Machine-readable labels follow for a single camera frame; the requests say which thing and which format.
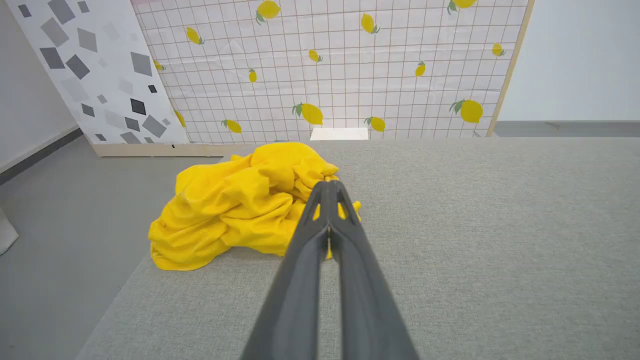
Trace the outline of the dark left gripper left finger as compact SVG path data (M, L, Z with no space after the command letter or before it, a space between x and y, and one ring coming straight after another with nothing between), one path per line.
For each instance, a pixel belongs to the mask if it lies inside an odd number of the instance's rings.
M328 191L326 181L313 187L240 356L242 360L318 357L320 274L329 252Z

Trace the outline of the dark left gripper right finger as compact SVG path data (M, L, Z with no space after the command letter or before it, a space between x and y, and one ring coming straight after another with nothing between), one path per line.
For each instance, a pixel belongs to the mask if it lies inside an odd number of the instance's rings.
M416 360L402 314L340 181L329 183L329 243L339 266L344 360Z

